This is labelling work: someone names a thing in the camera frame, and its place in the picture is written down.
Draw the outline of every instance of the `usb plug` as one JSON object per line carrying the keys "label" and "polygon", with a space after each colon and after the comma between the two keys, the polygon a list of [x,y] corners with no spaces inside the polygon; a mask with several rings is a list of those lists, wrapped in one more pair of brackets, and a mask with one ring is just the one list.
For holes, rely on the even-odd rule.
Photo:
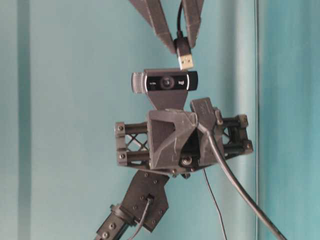
{"label": "usb plug", "polygon": [[183,37],[182,32],[180,32],[178,37],[174,40],[174,44],[180,70],[192,69],[194,67],[194,63],[192,61],[192,54],[188,38]]}

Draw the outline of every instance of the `teal wall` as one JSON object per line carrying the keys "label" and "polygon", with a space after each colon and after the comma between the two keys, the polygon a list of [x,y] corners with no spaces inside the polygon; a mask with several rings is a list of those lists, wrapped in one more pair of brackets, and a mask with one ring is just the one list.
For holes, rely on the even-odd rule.
{"label": "teal wall", "polygon": [[[179,1],[162,4],[175,33]],[[202,20],[186,109],[209,96],[225,117],[246,113],[255,144],[254,1],[206,0]],[[127,0],[1,0],[0,238],[93,239],[135,174],[116,165],[114,123],[151,109],[131,73],[177,66]],[[252,197],[255,158],[229,161]],[[254,239],[252,211],[218,165],[207,174],[229,239]],[[166,193],[169,211],[137,239],[223,238],[201,172],[171,179]]]}
{"label": "teal wall", "polygon": [[290,240],[320,239],[319,13],[319,0],[259,1],[259,197]]}

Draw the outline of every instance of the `black cable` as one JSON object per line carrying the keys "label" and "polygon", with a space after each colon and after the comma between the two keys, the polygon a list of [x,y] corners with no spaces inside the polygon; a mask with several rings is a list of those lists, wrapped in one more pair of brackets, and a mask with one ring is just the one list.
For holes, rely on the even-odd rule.
{"label": "black cable", "polygon": [[261,208],[250,197],[250,195],[246,192],[244,187],[240,184],[236,176],[233,174],[228,164],[226,163],[224,156],[221,154],[218,148],[218,144],[215,138],[213,137],[211,131],[209,131],[208,129],[202,129],[202,132],[204,132],[208,137],[213,155],[215,156],[217,162],[220,164],[225,175],[228,177],[229,181],[232,183],[235,189],[239,192],[241,197],[246,201],[246,203],[252,208],[252,210],[258,216],[258,218],[264,223],[264,225],[266,225],[270,229],[270,231],[276,236],[278,240],[287,240],[286,237],[279,231],[279,229],[268,218],[268,216],[261,210]]}
{"label": "black cable", "polygon": [[214,196],[214,193],[212,192],[212,189],[211,189],[211,187],[210,187],[206,170],[203,168],[203,169],[202,169],[202,172],[203,172],[203,176],[204,176],[204,179],[205,179],[205,183],[206,183],[206,185],[207,185],[207,187],[208,187],[208,189],[209,189],[210,195],[211,195],[212,200],[213,200],[213,203],[214,203],[214,205],[215,205],[216,211],[217,211],[218,214],[219,214],[220,225],[221,225],[221,228],[222,228],[222,233],[223,233],[224,240],[227,240],[225,225],[224,225],[224,221],[222,220],[222,214],[221,214],[220,209],[219,209],[219,207],[218,207],[218,203],[217,203],[217,201],[216,201],[216,198],[215,198],[215,196]]}
{"label": "black cable", "polygon": [[181,31],[181,13],[182,13],[182,1],[180,2],[180,6],[179,6],[179,10],[178,10],[178,17],[177,17],[177,20],[176,20],[176,29],[177,29],[177,35],[179,33],[182,33]]}
{"label": "black cable", "polygon": [[150,206],[150,204],[151,204],[151,201],[152,201],[152,200],[151,200],[150,198],[147,199],[147,203],[146,203],[146,205],[145,205],[145,208],[144,208],[144,211],[143,211],[141,220],[140,220],[140,222],[139,222],[139,225],[137,226],[134,234],[133,234],[131,237],[129,237],[128,240],[134,239],[135,236],[139,233],[139,231],[140,231],[140,229],[142,228],[142,226],[144,225],[144,221],[145,221],[145,219],[146,219],[147,212],[148,212],[149,206]]}

